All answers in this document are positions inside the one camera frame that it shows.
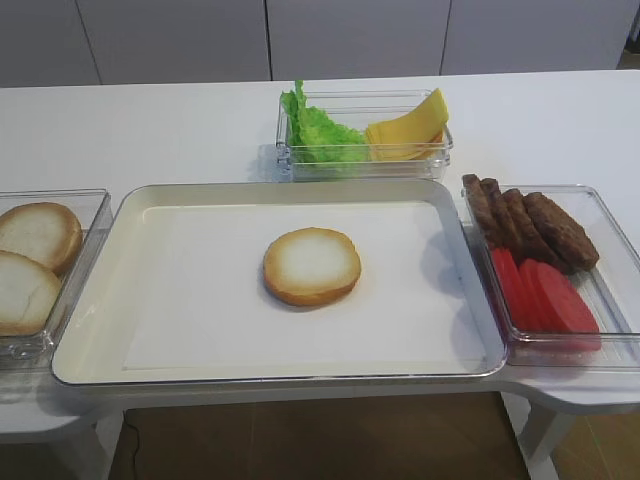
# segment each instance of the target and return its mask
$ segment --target cheese slice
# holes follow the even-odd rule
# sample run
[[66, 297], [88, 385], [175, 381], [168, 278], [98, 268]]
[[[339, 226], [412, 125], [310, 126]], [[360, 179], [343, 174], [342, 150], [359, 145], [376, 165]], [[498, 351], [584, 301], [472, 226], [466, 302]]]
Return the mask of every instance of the cheese slice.
[[437, 88], [406, 115], [367, 127], [365, 136], [370, 144], [398, 146], [374, 149], [373, 160], [405, 161], [425, 158], [431, 148], [424, 144], [442, 142], [442, 131], [448, 120], [447, 105], [442, 92]]

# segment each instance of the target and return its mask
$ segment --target tomato slice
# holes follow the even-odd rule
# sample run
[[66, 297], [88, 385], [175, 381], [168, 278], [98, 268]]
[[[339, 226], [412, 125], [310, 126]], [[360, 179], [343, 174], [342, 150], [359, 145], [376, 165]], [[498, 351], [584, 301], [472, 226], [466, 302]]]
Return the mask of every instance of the tomato slice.
[[569, 279], [546, 263], [536, 262], [533, 285], [554, 330], [571, 333], [598, 333], [591, 310]]
[[519, 330], [535, 330], [527, 310], [527, 294], [511, 253], [504, 248], [495, 248], [491, 251], [491, 258], [513, 323]]
[[529, 311], [531, 312], [531, 317], [534, 319], [533, 321], [538, 326], [538, 331], [550, 332], [553, 330], [553, 325], [549, 320], [549, 313], [543, 308], [533, 282], [534, 270], [537, 263], [535, 260], [527, 258], [520, 264], [519, 273], [529, 301]]

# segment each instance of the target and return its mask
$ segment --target lettuce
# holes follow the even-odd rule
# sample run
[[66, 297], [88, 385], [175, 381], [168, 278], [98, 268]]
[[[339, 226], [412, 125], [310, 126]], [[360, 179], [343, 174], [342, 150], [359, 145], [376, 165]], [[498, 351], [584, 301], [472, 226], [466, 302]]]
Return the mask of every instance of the lettuce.
[[289, 145], [309, 147], [298, 150], [298, 161], [346, 163], [366, 160], [366, 148], [344, 147], [344, 145], [364, 145], [366, 143], [364, 135], [356, 129], [334, 122], [327, 112], [320, 108], [307, 107], [307, 97], [302, 91], [302, 80], [296, 80], [295, 91], [283, 92], [280, 99], [289, 116], [291, 126]]

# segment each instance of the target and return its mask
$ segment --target cabinet door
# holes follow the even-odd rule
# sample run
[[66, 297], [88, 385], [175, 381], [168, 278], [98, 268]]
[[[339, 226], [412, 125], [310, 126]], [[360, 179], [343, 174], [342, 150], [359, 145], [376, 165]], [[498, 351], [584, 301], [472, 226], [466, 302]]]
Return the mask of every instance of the cabinet door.
[[452, 0], [443, 75], [616, 68], [638, 0]]
[[0, 87], [96, 83], [73, 0], [0, 1]]
[[274, 80], [438, 75], [449, 0], [267, 0]]
[[262, 0], [78, 0], [103, 83], [268, 80]]

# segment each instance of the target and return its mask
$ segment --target clear plastic container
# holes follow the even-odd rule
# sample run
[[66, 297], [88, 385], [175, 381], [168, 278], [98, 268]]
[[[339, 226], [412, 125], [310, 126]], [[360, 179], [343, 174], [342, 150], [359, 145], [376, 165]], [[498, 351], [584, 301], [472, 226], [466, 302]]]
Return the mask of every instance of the clear plastic container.
[[[506, 191], [514, 186], [501, 186]], [[508, 363], [538, 366], [640, 368], [640, 258], [596, 191], [586, 186], [515, 186], [523, 195], [542, 192], [560, 205], [591, 238], [600, 260], [569, 277], [596, 319], [600, 333], [534, 333], [511, 321], [489, 249], [473, 213], [463, 218], [468, 240], [494, 313], [509, 345]]]
[[[308, 93], [307, 106], [324, 109], [334, 121], [364, 132], [371, 123], [398, 118], [418, 106], [431, 92], [331, 92]], [[280, 174], [288, 181], [320, 181], [345, 178], [426, 178], [441, 180], [450, 161], [453, 139], [444, 128], [441, 142], [398, 145], [321, 145], [289, 144], [291, 125], [280, 103], [276, 136]], [[410, 161], [374, 161], [372, 150], [402, 155], [416, 148], [424, 154]], [[322, 153], [336, 157], [335, 162], [316, 163]]]
[[0, 336], [0, 369], [13, 369], [20, 365], [31, 368], [34, 357], [57, 342], [60, 333], [58, 327], [72, 311], [113, 222], [110, 199], [106, 190], [0, 193], [0, 214], [29, 203], [59, 203], [78, 217], [84, 234], [82, 248], [73, 266], [62, 278], [62, 288], [43, 329], [32, 335]]

